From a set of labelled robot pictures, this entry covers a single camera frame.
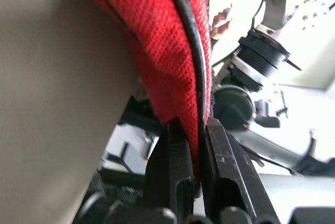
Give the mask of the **person's bare hand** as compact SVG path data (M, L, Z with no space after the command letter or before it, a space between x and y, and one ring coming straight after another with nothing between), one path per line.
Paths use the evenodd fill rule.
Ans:
M212 23L212 30L210 36L214 40L219 40L222 35L229 28L230 22L233 18L232 5L219 12L214 18Z

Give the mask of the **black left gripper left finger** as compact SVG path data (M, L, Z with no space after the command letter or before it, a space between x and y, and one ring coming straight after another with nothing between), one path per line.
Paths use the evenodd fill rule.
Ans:
M168 208L183 223L193 213L194 184L188 139L175 118L164 126L147 162L145 205Z

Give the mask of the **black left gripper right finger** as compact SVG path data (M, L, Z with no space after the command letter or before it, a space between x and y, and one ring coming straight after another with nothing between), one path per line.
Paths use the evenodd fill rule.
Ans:
M272 223L272 203L250 157L215 118L200 143L200 175L213 223Z

